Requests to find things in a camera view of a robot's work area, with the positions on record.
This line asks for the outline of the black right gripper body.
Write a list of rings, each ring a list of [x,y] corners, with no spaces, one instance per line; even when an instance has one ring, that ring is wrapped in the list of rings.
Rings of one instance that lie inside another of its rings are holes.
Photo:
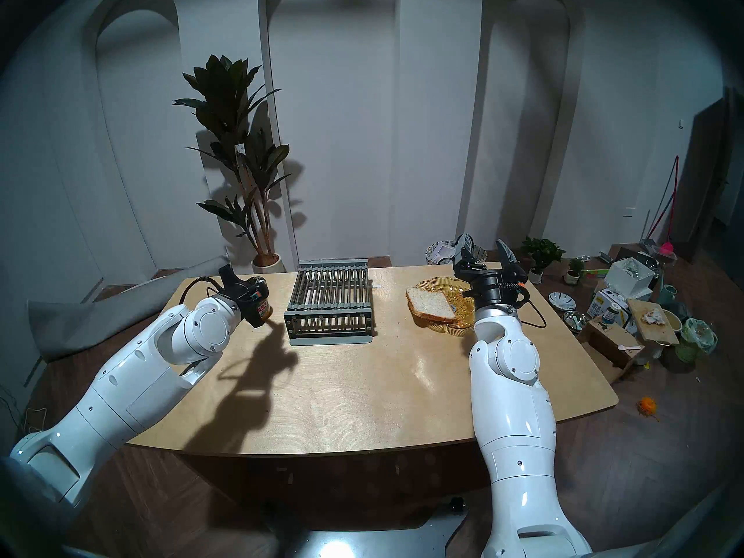
[[[530,293],[525,287],[527,274],[517,263],[508,263],[505,269],[459,263],[453,269],[455,278],[469,284],[470,288],[462,295],[472,298],[476,309],[494,306],[520,309],[530,302]]]

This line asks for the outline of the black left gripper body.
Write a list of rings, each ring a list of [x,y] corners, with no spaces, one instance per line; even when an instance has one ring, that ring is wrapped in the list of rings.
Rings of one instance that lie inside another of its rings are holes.
[[[253,328],[263,326],[271,315],[269,286],[262,276],[253,276],[246,280],[235,278],[232,283],[232,300],[242,319]]]

